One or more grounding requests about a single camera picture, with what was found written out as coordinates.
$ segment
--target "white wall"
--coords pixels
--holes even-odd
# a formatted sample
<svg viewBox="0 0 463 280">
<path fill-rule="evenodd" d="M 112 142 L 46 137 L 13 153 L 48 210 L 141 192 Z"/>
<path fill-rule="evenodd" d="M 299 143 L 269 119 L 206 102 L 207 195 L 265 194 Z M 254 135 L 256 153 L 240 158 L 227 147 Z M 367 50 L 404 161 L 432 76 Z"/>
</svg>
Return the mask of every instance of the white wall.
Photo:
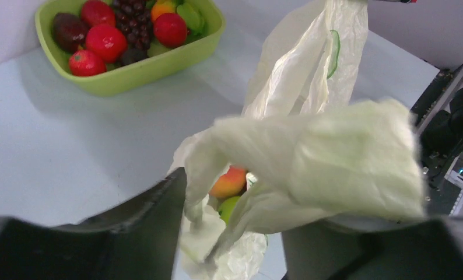
<svg viewBox="0 0 463 280">
<path fill-rule="evenodd" d="M 45 1 L 0 1 L 0 63 L 38 46 L 34 12 Z M 271 5 L 285 1 L 271 0 Z M 369 26 L 437 67 L 463 62 L 463 0 L 418 0 L 411 5 L 370 1 Z"/>
</svg>

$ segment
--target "white table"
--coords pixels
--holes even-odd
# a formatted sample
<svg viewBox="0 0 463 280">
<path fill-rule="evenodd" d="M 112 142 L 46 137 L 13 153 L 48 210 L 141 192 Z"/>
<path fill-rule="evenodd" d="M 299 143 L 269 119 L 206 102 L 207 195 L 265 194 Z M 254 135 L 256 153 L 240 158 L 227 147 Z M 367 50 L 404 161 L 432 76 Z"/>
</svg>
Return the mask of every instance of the white table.
<svg viewBox="0 0 463 280">
<path fill-rule="evenodd" d="M 115 97 L 82 92 L 41 49 L 1 64 L 0 215 L 52 226 L 96 214 L 164 177 L 185 137 L 240 113 L 264 38 L 305 2 L 249 1 L 216 0 L 228 23 L 212 58 Z M 352 100 L 410 107 L 437 72 L 371 33 Z"/>
</svg>

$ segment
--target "bunch of grapes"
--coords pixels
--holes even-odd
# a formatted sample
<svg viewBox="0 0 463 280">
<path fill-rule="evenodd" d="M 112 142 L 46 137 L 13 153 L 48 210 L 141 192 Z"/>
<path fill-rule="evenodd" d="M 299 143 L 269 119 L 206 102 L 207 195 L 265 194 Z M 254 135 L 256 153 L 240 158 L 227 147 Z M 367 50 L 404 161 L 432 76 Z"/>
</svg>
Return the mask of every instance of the bunch of grapes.
<svg viewBox="0 0 463 280">
<path fill-rule="evenodd" d="M 127 38 L 129 46 L 147 51 L 154 38 L 151 11 L 145 0 L 113 0 L 111 6 L 117 18 L 117 28 Z"/>
</svg>

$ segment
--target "green basket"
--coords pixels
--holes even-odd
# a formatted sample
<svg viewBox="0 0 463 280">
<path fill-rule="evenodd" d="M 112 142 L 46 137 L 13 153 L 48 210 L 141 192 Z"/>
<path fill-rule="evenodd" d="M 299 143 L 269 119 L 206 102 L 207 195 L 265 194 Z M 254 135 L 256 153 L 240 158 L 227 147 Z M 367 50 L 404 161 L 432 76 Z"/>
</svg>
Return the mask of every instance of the green basket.
<svg viewBox="0 0 463 280">
<path fill-rule="evenodd" d="M 44 53 L 53 67 L 65 79 L 97 96 L 113 96 L 137 88 L 165 76 L 174 74 L 210 57 L 218 46 L 225 30 L 225 19 L 212 0 L 185 0 L 195 5 L 206 19 L 203 35 L 189 38 L 190 43 L 169 50 L 155 42 L 149 50 L 150 58 L 91 77 L 77 77 L 70 73 L 68 60 L 71 54 L 62 51 L 52 37 L 52 21 L 58 12 L 80 14 L 85 0 L 52 0 L 36 12 L 36 32 Z"/>
</svg>

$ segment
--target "green marking on bag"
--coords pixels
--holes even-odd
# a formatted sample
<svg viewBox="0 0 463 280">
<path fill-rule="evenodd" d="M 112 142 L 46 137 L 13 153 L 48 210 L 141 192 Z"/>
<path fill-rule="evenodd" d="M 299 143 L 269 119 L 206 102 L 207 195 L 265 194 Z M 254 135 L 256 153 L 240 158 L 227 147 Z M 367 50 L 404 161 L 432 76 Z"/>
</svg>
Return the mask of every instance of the green marking on bag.
<svg viewBox="0 0 463 280">
<path fill-rule="evenodd" d="M 329 68 L 328 68 L 328 79 L 333 76 L 333 74 L 336 72 L 336 69 L 338 68 L 338 58 L 339 58 L 339 50 L 341 48 L 341 42 L 339 38 L 339 33 L 336 30 L 330 30 L 331 34 L 333 35 L 333 48 L 334 49 L 334 55 L 331 54 L 331 61 L 329 62 Z"/>
</svg>

